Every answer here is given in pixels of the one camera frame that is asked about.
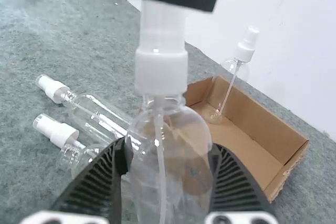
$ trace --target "bottle shoulder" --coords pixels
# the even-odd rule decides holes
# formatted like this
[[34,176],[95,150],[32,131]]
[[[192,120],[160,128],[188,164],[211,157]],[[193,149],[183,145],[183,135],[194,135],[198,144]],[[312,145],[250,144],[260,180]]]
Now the bottle shoulder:
[[[209,128],[198,113],[186,106],[175,110],[174,113],[165,112],[161,133],[166,142],[164,144],[166,152],[168,149],[175,152],[178,148],[185,148],[187,145],[194,150],[198,149],[197,152],[202,154],[211,150],[212,140]],[[146,110],[133,120],[125,141],[129,146],[132,145],[134,151],[143,152],[144,149],[155,146],[155,116],[154,110]]]

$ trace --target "gray carpet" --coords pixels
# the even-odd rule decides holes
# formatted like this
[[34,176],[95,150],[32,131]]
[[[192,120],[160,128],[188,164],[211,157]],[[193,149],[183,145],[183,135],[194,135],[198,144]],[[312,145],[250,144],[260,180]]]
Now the gray carpet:
[[[0,0],[1,223],[47,209],[70,182],[55,169],[57,147],[31,125],[40,113],[69,123],[66,110],[46,98],[35,78],[48,74],[136,115],[139,18],[126,0]],[[187,49],[189,82],[215,73],[216,63]],[[272,204],[280,223],[336,223],[336,144],[249,85],[244,90],[311,142]]]

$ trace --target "cardboard box flap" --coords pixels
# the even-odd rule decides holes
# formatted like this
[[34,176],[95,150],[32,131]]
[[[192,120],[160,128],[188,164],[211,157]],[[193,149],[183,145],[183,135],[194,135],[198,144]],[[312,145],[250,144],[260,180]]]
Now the cardboard box flap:
[[[207,102],[216,108],[222,102],[228,86],[229,83],[223,77],[217,77],[209,91]],[[232,88],[225,108],[225,116],[230,121],[282,164],[286,164],[307,141],[280,118],[235,87]]]
[[212,83],[212,77],[188,85],[188,90],[183,94],[186,105],[191,107],[201,102]]
[[291,171],[300,164],[303,156],[307,152],[309,148],[309,142],[306,142],[291,158],[291,160],[280,170],[276,177],[272,180],[272,182],[267,186],[264,190],[265,195],[268,200],[272,202],[282,190],[285,181],[289,177]]

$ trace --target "empty bottle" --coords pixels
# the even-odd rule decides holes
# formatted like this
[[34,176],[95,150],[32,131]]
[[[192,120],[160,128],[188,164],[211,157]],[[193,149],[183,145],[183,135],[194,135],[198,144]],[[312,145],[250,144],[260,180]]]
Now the empty bottle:
[[[106,148],[101,144],[83,145],[78,141],[78,130],[66,123],[60,123],[46,114],[41,114],[34,119],[33,128],[61,149],[57,159],[57,167],[62,170],[70,170],[72,178],[76,178]],[[132,198],[127,175],[122,176],[121,189],[123,197]]]
[[57,104],[68,108],[70,119],[103,146],[126,135],[131,118],[94,94],[76,94],[63,83],[42,74],[36,84]]
[[142,112],[125,138],[138,222],[201,223],[208,212],[211,134],[185,106],[188,54],[179,7],[143,0],[135,88]]
[[259,35],[259,30],[256,27],[249,26],[245,31],[242,40],[238,43],[234,56],[230,59],[223,61],[220,65],[228,72],[232,74],[227,90],[222,91],[222,97],[219,99],[219,104],[216,108],[211,109],[206,107],[202,112],[204,119],[212,124],[221,124],[225,114],[224,108],[231,92],[232,86],[236,77],[243,81],[247,81],[249,77],[248,63],[251,61],[252,56],[256,50],[256,42]]

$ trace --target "white wall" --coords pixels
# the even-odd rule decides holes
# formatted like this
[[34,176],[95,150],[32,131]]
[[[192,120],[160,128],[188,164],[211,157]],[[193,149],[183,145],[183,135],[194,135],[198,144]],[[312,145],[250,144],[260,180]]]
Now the white wall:
[[248,24],[261,30],[248,83],[336,141],[336,0],[218,0],[188,11],[186,41],[220,62]]

